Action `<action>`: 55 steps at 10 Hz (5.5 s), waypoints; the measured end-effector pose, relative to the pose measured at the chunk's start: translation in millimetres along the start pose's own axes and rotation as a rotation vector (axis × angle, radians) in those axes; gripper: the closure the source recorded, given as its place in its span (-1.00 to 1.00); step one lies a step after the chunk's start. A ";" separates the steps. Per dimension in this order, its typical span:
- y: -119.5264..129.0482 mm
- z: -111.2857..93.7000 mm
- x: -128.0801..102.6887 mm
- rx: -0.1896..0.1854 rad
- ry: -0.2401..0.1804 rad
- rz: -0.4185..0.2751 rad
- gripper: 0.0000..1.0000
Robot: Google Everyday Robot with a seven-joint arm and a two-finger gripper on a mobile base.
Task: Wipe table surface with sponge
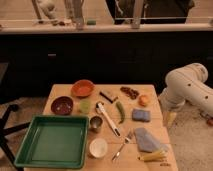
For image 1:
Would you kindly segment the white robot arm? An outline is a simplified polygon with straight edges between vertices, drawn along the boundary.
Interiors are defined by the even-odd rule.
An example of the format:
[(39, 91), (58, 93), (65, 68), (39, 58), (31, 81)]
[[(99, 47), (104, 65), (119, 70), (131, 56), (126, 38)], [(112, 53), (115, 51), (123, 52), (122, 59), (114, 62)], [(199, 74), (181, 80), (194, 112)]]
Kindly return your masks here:
[(213, 121), (213, 88), (205, 84), (208, 70), (192, 63), (167, 73), (166, 87), (158, 96), (163, 124), (169, 127), (186, 101), (197, 106), (208, 122)]

